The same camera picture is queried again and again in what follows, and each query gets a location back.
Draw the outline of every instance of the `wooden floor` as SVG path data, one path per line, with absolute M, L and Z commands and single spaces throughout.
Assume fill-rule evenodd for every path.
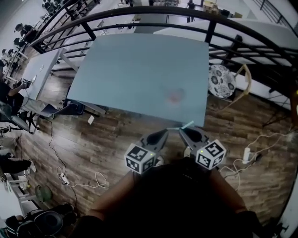
M 74 75 L 73 71 L 54 73 L 47 80 L 39 99 L 58 105 L 65 98 Z M 262 124 L 271 117 L 275 108 L 254 96 L 241 99 L 224 112 L 216 112 L 226 104 L 209 96 L 204 126 L 211 139 L 219 139 L 228 149 L 224 165 L 232 167 L 233 161 L 243 157 L 244 148 L 258 135 L 286 133 L 291 126 L 290 120 L 284 120 L 262 129 Z M 89 115 L 85 113 L 80 117 L 57 116 L 52 121 L 51 145 L 65 162 L 67 177 L 73 185 L 81 183 L 95 186 L 95 172 L 101 172 L 108 181 L 107 186 L 113 186 L 128 171 L 124 166 L 123 154 L 130 143 L 136 142 L 144 133 L 177 125 L 172 121 L 116 109 L 109 109 L 108 114 L 95 118 L 92 125 L 87 122 L 88 119 Z M 37 185 L 50 187 L 54 196 L 45 203 L 47 207 L 64 201 L 74 204 L 73 191 L 69 186 L 63 186 L 57 178 L 57 167 L 63 168 L 63 164 L 49 147 L 51 124 L 40 120 L 39 125 L 41 130 L 34 135 L 22 133 L 17 150 L 23 159 L 35 161 L 37 172 L 28 176 L 29 182 L 33 188 Z M 272 145 L 277 138 L 260 139 L 251 146 L 252 151 Z M 293 140 L 281 138 L 276 146 L 262 152 L 260 161 L 241 173 L 238 192 L 262 223 L 271 217 L 278 217 L 289 196 L 298 165 L 297 142 L 294 144 Z M 183 151 L 184 144 L 178 134 L 171 132 L 163 156 L 169 162 L 181 158 Z M 241 162 L 237 162 L 237 166 L 245 167 Z M 222 174 L 225 176 L 230 172 L 223 170 Z M 227 181 L 235 188 L 238 186 L 237 176 L 230 176 Z M 85 214 L 106 189 L 76 186 L 74 191 L 77 209 L 80 214 Z

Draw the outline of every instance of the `black shirt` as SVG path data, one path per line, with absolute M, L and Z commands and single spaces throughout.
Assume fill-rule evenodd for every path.
M 11 90 L 10 86 L 6 83 L 0 82 L 0 101 L 4 103 L 12 103 L 11 97 L 8 96 L 9 91 Z
M 9 104 L 13 108 L 12 114 L 16 114 L 22 107 L 24 97 L 19 93 L 10 97 L 8 95 L 10 90 L 10 86 L 6 83 L 0 82 L 0 101 Z
M 262 226 L 254 212 L 231 210 L 213 192 L 208 173 L 179 162 L 178 166 L 152 168 L 119 207 L 106 214 L 105 221 L 84 216 L 70 238 L 116 237 L 119 233 L 252 238 L 253 233 L 262 233 Z
M 29 31 L 31 31 L 32 26 L 30 25 L 24 25 L 23 29 L 20 32 L 20 35 L 23 37 L 23 35 L 26 35 Z
M 189 3 L 187 3 L 187 5 L 188 5 L 188 8 L 189 9 L 195 9 L 196 8 L 196 5 L 193 3 L 193 2 L 189 2 Z

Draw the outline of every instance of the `person's arm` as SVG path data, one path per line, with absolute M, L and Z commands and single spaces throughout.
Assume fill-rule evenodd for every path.
M 135 186 L 135 175 L 129 171 L 115 186 L 101 195 L 87 213 L 104 221 L 106 214 L 112 211 L 132 191 Z
M 8 96 L 13 97 L 14 95 L 16 95 L 20 90 L 28 88 L 27 84 L 22 84 L 21 86 L 18 86 L 14 89 L 11 89 L 8 93 Z
M 221 176 L 218 170 L 213 169 L 210 173 L 210 184 L 214 192 L 228 205 L 235 213 L 247 211 L 243 199 Z

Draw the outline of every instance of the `black cable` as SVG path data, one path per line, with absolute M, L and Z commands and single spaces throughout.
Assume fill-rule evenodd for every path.
M 74 192 L 74 196 L 75 196 L 74 207 L 76 208 L 76 204 L 77 204 L 78 198 L 77 198 L 77 196 L 76 196 L 76 193 L 75 193 L 75 190 L 74 190 L 74 188 L 73 188 L 73 187 L 71 187 L 71 186 L 70 186 L 70 188 L 71 188 L 71 190 Z
M 48 146 L 52 149 L 52 150 L 54 150 L 55 151 L 55 154 L 56 154 L 56 156 L 57 156 L 57 158 L 58 158 L 58 160 L 60 160 L 61 161 L 61 163 L 63 163 L 63 165 L 64 165 L 64 168 L 65 168 L 65 172 L 64 172 L 64 175 L 66 175 L 66 165 L 65 165 L 65 163 L 63 162 L 63 160 L 62 159 L 60 159 L 59 158 L 59 156 L 58 156 L 58 154 L 57 154 L 57 151 L 53 148 L 53 147 L 51 147 L 51 142 L 53 141 L 53 123 L 50 121 L 50 120 L 48 120 L 48 119 L 46 119 L 45 117 L 42 117 L 43 119 L 45 119 L 45 120 L 47 120 L 48 122 L 50 122 L 51 123 L 51 141 L 50 141 L 50 143 L 48 144 Z M 58 176 L 58 179 L 59 180 L 61 180 L 61 182 L 62 182 L 62 185 L 67 185 L 66 183 L 64 183 L 63 182 L 63 179 L 61 178 L 61 176 Z M 76 196 L 76 193 L 75 193 L 75 190 L 73 189 L 73 187 L 72 186 L 70 186 L 69 185 L 69 187 L 72 189 L 72 191 L 74 192 L 74 196 L 75 196 L 75 203 L 74 203 L 74 207 L 75 207 L 75 209 L 77 209 L 76 208 L 76 205 L 77 205 L 77 200 L 78 200 L 78 198 L 77 198 L 77 196 Z
M 50 120 L 46 119 L 46 118 L 44 118 L 44 119 L 51 123 L 51 141 L 50 141 L 50 143 L 48 144 L 48 146 L 49 146 L 52 150 L 55 151 L 55 154 L 56 154 L 58 160 L 60 160 L 61 163 L 64 165 L 64 168 L 65 168 L 64 175 L 66 175 L 66 171 L 67 171 L 67 170 L 66 170 L 66 165 L 65 165 L 65 163 L 63 162 L 62 159 L 59 158 L 59 156 L 58 156 L 58 154 L 57 154 L 57 151 L 51 146 L 51 143 L 52 143 L 52 141 L 53 141 L 53 123 L 52 123 Z

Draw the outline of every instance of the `black metal railing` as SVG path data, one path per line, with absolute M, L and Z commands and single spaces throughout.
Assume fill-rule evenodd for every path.
M 260 10 L 268 17 L 268 19 L 273 22 L 286 26 L 291 29 L 293 33 L 298 37 L 298 34 L 295 32 L 294 28 L 290 23 L 284 18 L 284 16 L 277 10 L 276 7 L 272 5 L 268 0 L 253 0 L 259 7 Z
M 142 22 L 115 24 L 110 26 L 99 25 L 100 27 L 93 29 L 91 29 L 90 27 L 84 27 L 85 30 L 83 31 L 76 32 L 65 37 L 61 37 L 60 39 L 54 40 L 51 43 L 45 44 L 45 46 L 41 46 L 41 43 L 45 42 L 45 40 L 47 40 L 48 38 L 51 38 L 56 34 L 59 34 L 67 29 L 73 28 L 78 25 L 88 26 L 88 22 L 92 22 L 95 20 L 102 20 L 111 17 L 135 14 L 142 17 L 142 14 L 151 13 L 165 15 L 172 14 L 176 16 L 199 18 L 208 21 L 209 27 L 206 30 L 188 25 L 185 26 L 170 23 Z M 229 32 L 227 32 L 227 34 L 216 32 L 216 27 L 220 25 L 227 26 L 233 29 L 233 31 L 237 30 L 240 33 L 244 33 L 244 35 L 250 36 L 255 40 L 259 41 L 260 45 L 254 46 L 244 43 L 241 36 L 237 35 L 235 38 L 233 38 L 230 37 Z M 62 47 L 77 45 L 77 48 L 74 47 L 73 49 L 68 50 L 65 54 L 69 59 L 79 57 L 83 58 L 88 53 L 90 46 L 85 45 L 84 47 L 82 47 L 82 43 L 94 41 L 96 39 L 95 32 L 106 31 L 108 29 L 122 27 L 132 28 L 138 26 L 170 27 L 187 31 L 193 31 L 200 34 L 201 36 L 203 35 L 202 41 L 207 42 L 210 46 L 210 64 L 214 64 L 215 60 L 219 60 L 221 64 L 224 64 L 230 70 L 237 71 L 243 64 L 241 60 L 245 60 L 245 63 L 248 64 L 250 66 L 250 69 L 252 70 L 253 79 L 260 81 L 261 83 L 269 86 L 270 88 L 273 88 L 274 90 L 282 93 L 283 95 L 288 95 L 289 88 L 296 82 L 296 56 L 298 55 L 298 51 L 287 48 L 280 48 L 271 40 L 267 39 L 266 37 L 262 36 L 256 31 L 246 26 L 243 26 L 237 22 L 231 21 L 225 17 L 179 7 L 129 7 L 96 13 L 74 20 L 63 25 L 58 29 L 53 30 L 52 32 L 34 41 L 31 44 L 31 46 L 44 53 Z M 83 39 L 81 37 L 79 40 L 75 41 L 76 37 L 81 35 L 84 35 Z M 212 41 L 213 37 L 216 37 L 216 39 L 221 38 L 225 42 L 229 41 L 231 45 L 219 45 L 218 43 L 214 44 Z M 47 45 L 57 43 L 59 41 L 65 41 L 66 39 L 70 38 L 73 41 L 67 44 L 60 44 L 59 46 L 56 46 L 51 49 L 47 47 Z
M 49 29 L 49 32 L 50 31 L 53 31 L 55 29 L 55 27 L 57 27 L 57 24 L 58 23 L 60 23 L 61 26 L 63 26 L 66 22 L 68 22 L 70 20 L 75 20 L 82 12 L 84 12 L 84 11 L 87 11 L 88 12 L 90 10 L 90 5 L 92 5 L 94 2 L 99 4 L 99 0 L 91 0 L 91 1 L 90 0 L 83 0 L 83 1 L 77 0 L 77 1 L 75 1 L 75 3 L 73 3 L 73 1 L 74 0 L 69 0 L 60 9 L 58 9 L 55 12 L 55 14 L 38 31 L 38 33 L 37 33 L 37 35 L 36 35 L 35 38 L 38 39 L 40 36 L 43 35 L 43 33 L 45 32 L 46 28 L 49 26 L 49 24 L 54 19 L 56 19 L 58 17 L 58 15 L 61 13 L 61 11 L 65 10 L 65 13 L 59 19 L 57 19 L 57 21 L 55 22 L 55 24 Z M 70 29 L 68 31 L 68 33 L 66 34 L 66 36 L 68 36 L 69 34 L 71 34 L 71 32 L 73 31 L 73 29 Z M 64 35 L 64 33 L 65 33 L 65 31 L 62 32 L 58 38 L 60 39 Z M 50 43 L 53 40 L 53 38 L 54 38 L 54 36 L 47 41 L 47 44 L 48 45 L 50 45 Z

